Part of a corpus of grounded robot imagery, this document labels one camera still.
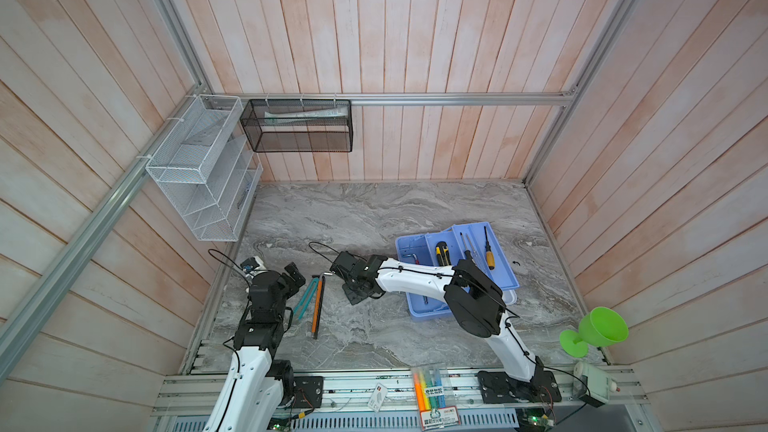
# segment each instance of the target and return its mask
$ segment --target marble pattern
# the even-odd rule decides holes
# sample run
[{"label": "marble pattern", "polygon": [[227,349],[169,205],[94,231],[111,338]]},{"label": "marble pattern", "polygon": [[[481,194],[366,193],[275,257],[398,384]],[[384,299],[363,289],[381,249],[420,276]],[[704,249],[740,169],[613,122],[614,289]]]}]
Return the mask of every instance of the marble pattern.
[{"label": "marble pattern", "polygon": [[[281,270],[295,262],[305,276],[328,270],[307,243],[355,254],[396,257],[400,235],[436,232],[454,224],[489,221],[520,283],[515,328],[545,363],[574,360],[562,351],[560,331],[576,328],[581,312],[564,271],[522,186],[510,181],[269,184],[259,187],[237,262],[258,254]],[[303,290],[289,300],[298,302]],[[231,277],[210,340],[233,335],[245,305],[244,283]],[[453,317],[414,322],[404,294],[385,294],[351,306],[341,281],[328,277],[318,340],[309,310],[283,337],[276,358],[294,369],[401,368],[430,362],[449,367],[499,366],[485,341],[461,330]],[[200,371],[225,370],[229,351],[208,349]],[[588,360],[600,362],[592,350]]]}]

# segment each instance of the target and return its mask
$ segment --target blue toolbox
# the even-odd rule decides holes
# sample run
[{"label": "blue toolbox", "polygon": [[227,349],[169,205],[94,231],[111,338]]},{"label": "blue toolbox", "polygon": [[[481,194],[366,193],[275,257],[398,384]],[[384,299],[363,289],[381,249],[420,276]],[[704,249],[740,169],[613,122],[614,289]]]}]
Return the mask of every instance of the blue toolbox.
[{"label": "blue toolbox", "polygon": [[[495,267],[490,269],[485,261],[485,229],[488,229],[488,242],[491,245],[495,259]],[[435,254],[437,244],[445,242],[448,246],[448,255],[451,264],[456,264],[464,258],[464,251],[469,248],[472,260],[487,276],[504,291],[504,302],[513,304],[517,299],[514,289],[520,287],[514,276],[512,267],[509,266],[504,251],[498,244],[491,224],[488,222],[475,222],[473,224],[461,224],[452,226],[442,232],[403,235],[395,241],[397,246],[397,258],[399,261],[411,264],[438,265]],[[408,309],[414,321],[427,321],[437,317],[451,315],[451,309],[445,302],[434,298],[426,298],[423,295],[406,294],[408,296]]]}]

